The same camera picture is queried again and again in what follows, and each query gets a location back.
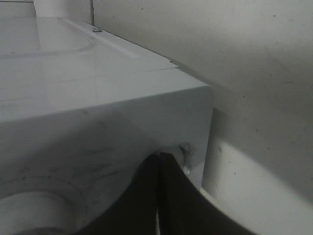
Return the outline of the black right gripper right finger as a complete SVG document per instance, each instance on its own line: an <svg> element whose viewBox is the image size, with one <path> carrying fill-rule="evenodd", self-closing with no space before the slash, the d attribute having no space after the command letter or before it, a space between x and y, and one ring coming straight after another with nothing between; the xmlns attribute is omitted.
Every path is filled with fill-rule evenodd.
<svg viewBox="0 0 313 235"><path fill-rule="evenodd" d="M170 153L159 154L159 229L162 235L250 235L204 198Z"/></svg>

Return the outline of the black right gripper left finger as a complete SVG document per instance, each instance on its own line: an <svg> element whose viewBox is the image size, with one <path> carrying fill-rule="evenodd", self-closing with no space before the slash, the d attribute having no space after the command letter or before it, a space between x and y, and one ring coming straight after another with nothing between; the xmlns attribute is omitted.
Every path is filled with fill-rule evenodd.
<svg viewBox="0 0 313 235"><path fill-rule="evenodd" d="M151 155L124 193L77 235L155 235L159 158Z"/></svg>

